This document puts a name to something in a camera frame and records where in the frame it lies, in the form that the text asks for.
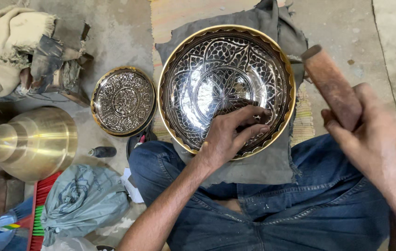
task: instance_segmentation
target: knee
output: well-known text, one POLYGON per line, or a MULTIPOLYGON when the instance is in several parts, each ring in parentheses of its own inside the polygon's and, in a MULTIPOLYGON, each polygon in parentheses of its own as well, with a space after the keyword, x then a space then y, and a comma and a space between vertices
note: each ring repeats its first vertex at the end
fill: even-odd
POLYGON ((132 175, 146 176, 146 172, 153 172, 152 168, 157 167, 158 159, 171 151, 174 151, 172 143, 149 141, 140 144, 128 158, 132 175))

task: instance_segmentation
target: small bottle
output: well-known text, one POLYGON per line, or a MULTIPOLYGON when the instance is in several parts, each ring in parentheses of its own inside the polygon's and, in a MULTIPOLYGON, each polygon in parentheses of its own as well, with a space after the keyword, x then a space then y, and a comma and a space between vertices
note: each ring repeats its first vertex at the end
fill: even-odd
POLYGON ((88 155, 96 158, 108 158, 116 155, 116 148, 112 146, 98 146, 88 150, 88 155))

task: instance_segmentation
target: paper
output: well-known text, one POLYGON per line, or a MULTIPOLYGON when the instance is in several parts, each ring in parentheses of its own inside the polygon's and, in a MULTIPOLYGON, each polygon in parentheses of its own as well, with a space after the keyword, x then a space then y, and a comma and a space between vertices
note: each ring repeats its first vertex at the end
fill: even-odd
POLYGON ((136 203, 142 203, 144 202, 144 200, 142 199, 141 194, 139 193, 139 189, 135 188, 128 180, 128 177, 130 177, 131 174, 132 172, 130 171, 130 169, 125 168, 123 170, 123 175, 121 176, 120 179, 122 180, 122 183, 127 189, 128 193, 130 194, 132 201, 136 203))

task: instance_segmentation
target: fingernail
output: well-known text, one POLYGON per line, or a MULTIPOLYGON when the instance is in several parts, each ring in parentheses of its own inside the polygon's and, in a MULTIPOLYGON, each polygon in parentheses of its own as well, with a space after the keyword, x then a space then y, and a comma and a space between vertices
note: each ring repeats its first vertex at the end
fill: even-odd
POLYGON ((269 131, 269 126, 268 127, 262 127, 261 129, 260 129, 260 132, 261 133, 265 133, 265 132, 267 132, 267 131, 269 131))
POLYGON ((320 115, 322 115, 323 118, 325 118, 328 115, 328 112, 330 112, 327 109, 322 109, 322 111, 320 111, 320 115))

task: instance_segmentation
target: engraved floral pattern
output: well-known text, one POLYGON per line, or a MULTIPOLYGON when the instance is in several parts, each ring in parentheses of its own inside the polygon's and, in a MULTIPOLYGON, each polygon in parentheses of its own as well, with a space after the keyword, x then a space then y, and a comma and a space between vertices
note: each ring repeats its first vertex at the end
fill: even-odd
POLYGON ((104 128, 115 133, 142 126, 154 106, 152 84, 132 69, 111 73, 96 92, 96 116, 104 128))
POLYGON ((287 84, 280 54, 239 32, 208 33, 176 53, 161 83, 162 109, 177 137, 199 150, 215 116, 248 104, 273 112, 271 130, 242 148, 250 151, 284 115, 287 84))

